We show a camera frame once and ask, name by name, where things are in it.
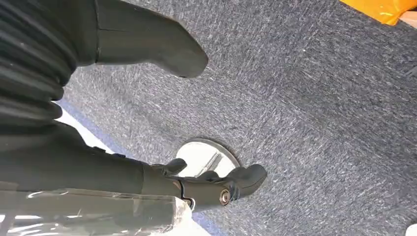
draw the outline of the plastic wrap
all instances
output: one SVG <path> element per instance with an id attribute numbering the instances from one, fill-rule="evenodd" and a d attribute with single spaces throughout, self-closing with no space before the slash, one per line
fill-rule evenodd
<path id="1" fill-rule="evenodd" d="M 147 236 L 189 220 L 188 205 L 171 196 L 0 190 L 0 232 L 8 236 Z"/>
<path id="2" fill-rule="evenodd" d="M 375 20 L 394 26 L 400 16 L 417 6 L 417 0 L 341 0 Z"/>

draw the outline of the clear plastic bag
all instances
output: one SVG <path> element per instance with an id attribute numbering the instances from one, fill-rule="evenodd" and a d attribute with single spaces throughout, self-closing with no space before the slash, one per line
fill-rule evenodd
<path id="1" fill-rule="evenodd" d="M 8 236 L 147 236 L 186 224 L 191 214 L 171 196 L 0 190 L 0 231 Z"/>

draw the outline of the round metal plate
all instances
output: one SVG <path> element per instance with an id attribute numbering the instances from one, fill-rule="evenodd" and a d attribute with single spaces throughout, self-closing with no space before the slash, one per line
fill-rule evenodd
<path id="1" fill-rule="evenodd" d="M 179 173 L 180 177 L 197 177 L 206 171 L 215 171 L 219 177 L 225 177 L 240 166 L 226 148 L 208 139 L 188 141 L 178 150 L 176 158 L 187 163 L 187 168 Z"/>

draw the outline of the gray carpet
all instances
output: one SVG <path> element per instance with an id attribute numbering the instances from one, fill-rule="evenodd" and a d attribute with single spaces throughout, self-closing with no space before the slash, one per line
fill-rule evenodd
<path id="1" fill-rule="evenodd" d="M 210 137 L 269 177 L 206 212 L 231 236 L 403 236 L 417 220 L 417 30 L 336 0 L 138 0 L 207 51 L 197 79 L 79 69 L 66 99 L 134 158 Z"/>

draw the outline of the white floor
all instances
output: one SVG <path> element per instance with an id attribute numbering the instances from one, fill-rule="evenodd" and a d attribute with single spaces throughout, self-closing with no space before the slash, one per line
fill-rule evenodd
<path id="1" fill-rule="evenodd" d="M 69 124 L 76 128 L 81 134 L 87 145 L 91 147 L 99 147 L 106 150 L 108 153 L 114 153 L 108 148 L 103 142 L 95 137 L 88 129 L 82 126 L 74 117 L 72 117 L 67 111 L 63 111 L 63 116 L 58 119 L 60 122 Z M 188 224 L 182 225 L 181 227 L 175 228 L 174 230 L 163 234 L 164 236 L 210 236 L 200 225 L 190 219 Z"/>

